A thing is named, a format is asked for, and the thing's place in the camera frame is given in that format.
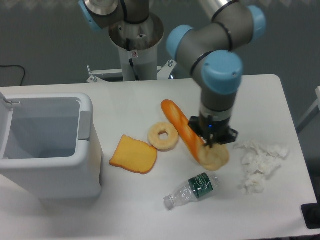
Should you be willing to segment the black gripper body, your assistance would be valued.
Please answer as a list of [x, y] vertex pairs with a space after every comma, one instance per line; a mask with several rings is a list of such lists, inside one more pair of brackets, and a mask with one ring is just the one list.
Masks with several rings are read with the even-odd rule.
[[189, 119], [189, 127], [201, 138], [204, 133], [216, 134], [216, 143], [225, 145], [237, 140], [239, 132], [230, 127], [232, 110], [213, 111], [201, 109], [199, 116]]

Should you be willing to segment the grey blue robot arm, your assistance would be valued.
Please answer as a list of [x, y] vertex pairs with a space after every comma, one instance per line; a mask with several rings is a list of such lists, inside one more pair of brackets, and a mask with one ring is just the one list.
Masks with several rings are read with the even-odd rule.
[[[242, 60], [234, 50], [260, 38], [266, 18], [254, 5], [238, 0], [202, 0], [211, 22], [199, 30], [176, 27], [166, 40], [171, 59], [201, 88], [199, 116], [191, 129], [207, 146], [235, 142], [238, 132], [229, 125], [243, 75]], [[80, 9], [93, 30], [108, 29], [118, 48], [125, 81], [157, 78], [157, 47], [164, 25], [150, 11], [147, 0], [81, 0]]]

